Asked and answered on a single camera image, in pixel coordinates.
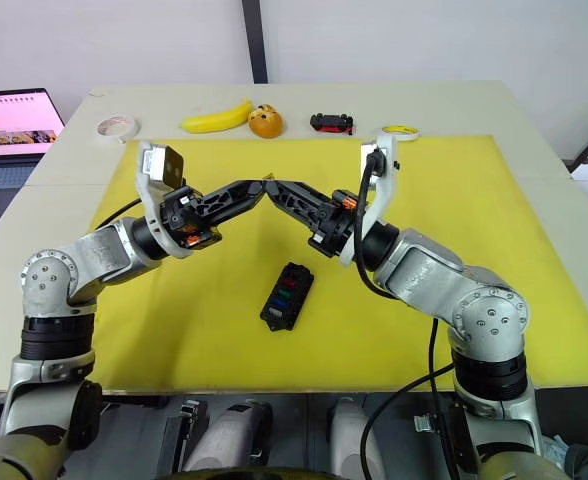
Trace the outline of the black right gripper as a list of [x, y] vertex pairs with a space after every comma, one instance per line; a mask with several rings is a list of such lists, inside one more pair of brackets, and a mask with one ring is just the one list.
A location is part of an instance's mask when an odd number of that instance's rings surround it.
[[303, 182], [268, 180], [267, 195], [278, 209], [312, 231], [312, 248], [328, 258], [340, 255], [354, 230], [355, 193], [335, 190], [328, 197]]

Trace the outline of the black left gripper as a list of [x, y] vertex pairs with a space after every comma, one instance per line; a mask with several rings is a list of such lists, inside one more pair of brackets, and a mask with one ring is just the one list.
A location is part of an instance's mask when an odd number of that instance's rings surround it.
[[[239, 180], [204, 196], [190, 186], [182, 186], [163, 197], [161, 220], [176, 244], [187, 250], [202, 250], [221, 240], [218, 226], [249, 210], [264, 195], [262, 180]], [[197, 212], [207, 211], [205, 219]]]

